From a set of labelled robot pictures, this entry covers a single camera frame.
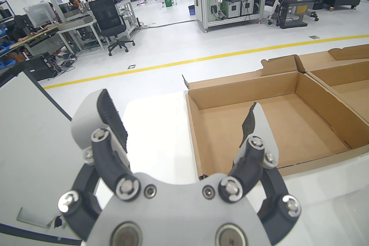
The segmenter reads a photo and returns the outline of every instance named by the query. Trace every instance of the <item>computer tower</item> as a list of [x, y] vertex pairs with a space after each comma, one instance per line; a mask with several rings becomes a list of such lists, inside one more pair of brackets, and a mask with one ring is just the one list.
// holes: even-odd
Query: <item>computer tower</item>
[[311, 0], [284, 0], [278, 11], [278, 26], [282, 29], [307, 26], [313, 5]]
[[240, 1], [223, 2], [220, 8], [227, 18], [237, 18], [240, 16], [240, 5]]
[[241, 15], [253, 14], [253, 0], [240, 0], [241, 1]]
[[52, 78], [56, 76], [57, 72], [54, 67], [50, 65], [47, 59], [50, 57], [48, 53], [45, 53], [44, 56], [35, 56], [30, 58], [29, 60], [25, 60], [22, 62], [24, 67], [30, 71], [32, 76], [37, 80], [44, 80], [48, 78]]

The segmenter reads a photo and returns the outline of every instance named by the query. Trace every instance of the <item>workbench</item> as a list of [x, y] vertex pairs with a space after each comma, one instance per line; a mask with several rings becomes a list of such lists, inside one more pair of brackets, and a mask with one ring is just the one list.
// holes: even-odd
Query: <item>workbench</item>
[[[135, 99], [128, 103], [122, 121], [129, 134], [127, 151], [133, 173], [147, 173], [171, 184], [198, 181], [186, 93]], [[147, 135], [153, 135], [149, 142]], [[368, 171], [369, 153], [284, 176], [289, 192], [301, 203], [302, 214], [278, 245], [368, 245]], [[102, 206], [112, 195], [103, 187], [97, 193]], [[258, 211], [265, 198], [260, 183], [247, 198]]]
[[[62, 48], [63, 45], [61, 44], [61, 42], [56, 40], [54, 37], [50, 37], [50, 35], [56, 34], [57, 30], [58, 30], [58, 26], [52, 26], [52, 27], [49, 27], [48, 29], [46, 29], [44, 31], [41, 31], [41, 32], [37, 33], [36, 35], [34, 35], [32, 37], [29, 37], [28, 39], [25, 39], [23, 41], [19, 41], [17, 43], [14, 43], [13, 45], [10, 46], [10, 49], [1, 56], [4, 56], [7, 53], [9, 53], [9, 52], [11, 52], [11, 51], [15, 50], [16, 48], [18, 48], [20, 46], [23, 46], [23, 45], [27, 48], [27, 50], [29, 51], [29, 53], [32, 56], [39, 55], [40, 53], [42, 53], [42, 50], [45, 48], [45, 46], [39, 47], [37, 45], [41, 44], [46, 39], [51, 39], [51, 38], [52, 38], [51, 39], [52, 41], [48, 42], [48, 43], [55, 45], [55, 46], [52, 46], [52, 49], [55, 49], [55, 51], [57, 51], [58, 49]], [[68, 50], [71, 53], [73, 53], [73, 51], [72, 51], [69, 44], [66, 44], [65, 46], [68, 48]]]

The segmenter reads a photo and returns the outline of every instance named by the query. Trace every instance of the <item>cardboard flap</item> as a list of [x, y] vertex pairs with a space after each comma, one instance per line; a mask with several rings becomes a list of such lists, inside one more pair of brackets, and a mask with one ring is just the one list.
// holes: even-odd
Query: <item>cardboard flap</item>
[[333, 48], [328, 51], [336, 60], [369, 59], [369, 44]]
[[282, 74], [284, 72], [305, 72], [305, 68], [298, 55], [261, 60], [263, 69], [261, 76]]

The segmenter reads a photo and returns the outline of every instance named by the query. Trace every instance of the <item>computer monitor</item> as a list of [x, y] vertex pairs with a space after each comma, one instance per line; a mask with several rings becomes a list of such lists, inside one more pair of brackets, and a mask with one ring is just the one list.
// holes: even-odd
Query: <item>computer monitor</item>
[[52, 23], [53, 19], [56, 18], [55, 13], [48, 2], [32, 5], [23, 9], [35, 28], [48, 22]]

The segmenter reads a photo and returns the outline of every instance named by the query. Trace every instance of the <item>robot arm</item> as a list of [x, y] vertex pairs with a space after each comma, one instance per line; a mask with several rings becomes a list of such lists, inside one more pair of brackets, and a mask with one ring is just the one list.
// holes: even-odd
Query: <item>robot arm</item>
[[[85, 150], [85, 164], [72, 190], [58, 202], [72, 230], [87, 246], [258, 245], [281, 241], [301, 214], [280, 175], [278, 147], [260, 104], [242, 125], [243, 139], [232, 170], [190, 185], [171, 185], [132, 173], [127, 131], [107, 90], [88, 95], [72, 122], [72, 136]], [[99, 178], [113, 192], [100, 210]], [[258, 213], [245, 196], [261, 181], [266, 199]]]

